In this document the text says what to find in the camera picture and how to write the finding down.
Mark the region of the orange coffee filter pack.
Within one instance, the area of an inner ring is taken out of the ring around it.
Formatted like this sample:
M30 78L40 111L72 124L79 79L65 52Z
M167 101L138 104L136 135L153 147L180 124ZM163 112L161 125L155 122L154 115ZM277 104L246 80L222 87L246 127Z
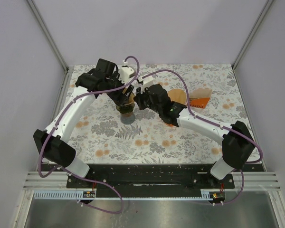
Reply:
M190 107L205 109L212 95L212 90L208 88L199 88L189 92Z

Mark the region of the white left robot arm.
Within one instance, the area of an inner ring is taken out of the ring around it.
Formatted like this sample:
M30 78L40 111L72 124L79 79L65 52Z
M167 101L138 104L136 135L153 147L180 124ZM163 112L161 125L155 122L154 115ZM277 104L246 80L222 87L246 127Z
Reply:
M134 70L128 65L126 59L121 67L108 60L99 59L95 68L77 78L67 105L45 130L37 129L34 132L33 138L39 152L40 177L46 177L41 170L42 160L46 158L77 176L77 182L82 187L88 188L93 184L94 177L88 173L89 166L77 158L75 149L68 144L70 136L87 107L99 95L108 94L113 96L114 101L125 101L133 90L131 84L137 79L138 72L138 69Z

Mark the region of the brown paper coffee filter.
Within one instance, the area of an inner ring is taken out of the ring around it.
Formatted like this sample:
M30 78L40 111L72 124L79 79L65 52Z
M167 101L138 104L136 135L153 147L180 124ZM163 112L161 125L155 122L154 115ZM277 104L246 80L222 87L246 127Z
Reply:
M171 101L186 105L187 104L187 95L181 89L172 89L168 91L168 96Z

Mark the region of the dark green dripper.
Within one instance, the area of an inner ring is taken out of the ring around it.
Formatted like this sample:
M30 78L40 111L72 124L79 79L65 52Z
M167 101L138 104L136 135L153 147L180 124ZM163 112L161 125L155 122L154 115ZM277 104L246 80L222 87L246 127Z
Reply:
M131 103L131 104L125 104L125 105L117 105L116 109L120 114L130 114L133 112L134 107L135 107L135 104Z

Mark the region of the orange glass carafe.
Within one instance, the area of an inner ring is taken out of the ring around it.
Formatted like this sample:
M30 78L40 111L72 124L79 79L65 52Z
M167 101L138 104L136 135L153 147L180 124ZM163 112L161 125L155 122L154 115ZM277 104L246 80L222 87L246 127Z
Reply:
M165 124L169 127L179 127L178 124L168 124L168 123L165 123Z

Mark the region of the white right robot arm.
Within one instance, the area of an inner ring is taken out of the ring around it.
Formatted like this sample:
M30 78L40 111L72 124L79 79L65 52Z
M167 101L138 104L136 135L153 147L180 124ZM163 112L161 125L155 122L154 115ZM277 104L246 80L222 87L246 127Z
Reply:
M172 101L160 84L137 88L134 101L139 109L148 108L156 112L166 124L193 130L221 145L222 157L213 164L206 177L212 188L219 187L233 170L242 169L255 149L252 136L243 122L226 124L195 114L186 105Z

